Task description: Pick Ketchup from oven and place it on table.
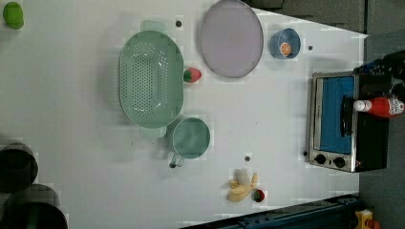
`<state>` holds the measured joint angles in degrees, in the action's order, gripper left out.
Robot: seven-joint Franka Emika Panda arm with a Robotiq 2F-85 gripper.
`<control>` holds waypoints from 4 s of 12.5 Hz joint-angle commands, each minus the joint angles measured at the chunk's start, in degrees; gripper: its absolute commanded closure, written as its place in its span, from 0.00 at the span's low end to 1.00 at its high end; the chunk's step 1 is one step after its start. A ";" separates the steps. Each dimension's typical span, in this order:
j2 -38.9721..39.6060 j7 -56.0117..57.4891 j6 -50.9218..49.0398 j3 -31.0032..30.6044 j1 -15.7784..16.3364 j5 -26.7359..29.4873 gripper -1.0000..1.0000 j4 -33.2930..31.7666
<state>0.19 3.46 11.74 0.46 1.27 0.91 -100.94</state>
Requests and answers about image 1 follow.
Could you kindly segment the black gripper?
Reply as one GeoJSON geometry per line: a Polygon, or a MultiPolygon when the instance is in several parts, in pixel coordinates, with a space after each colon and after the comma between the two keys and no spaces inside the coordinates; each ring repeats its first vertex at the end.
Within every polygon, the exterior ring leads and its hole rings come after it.
{"type": "Polygon", "coordinates": [[[367,95],[404,95],[405,51],[394,52],[353,70],[360,92],[367,95]]]}

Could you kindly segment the black robot base cylinder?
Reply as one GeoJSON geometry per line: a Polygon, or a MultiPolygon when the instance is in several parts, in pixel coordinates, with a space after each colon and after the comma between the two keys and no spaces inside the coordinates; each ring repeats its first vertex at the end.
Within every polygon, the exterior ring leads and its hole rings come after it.
{"type": "Polygon", "coordinates": [[[35,181],[38,165],[32,149],[22,143],[12,143],[0,153],[0,191],[14,193],[35,181]]]}

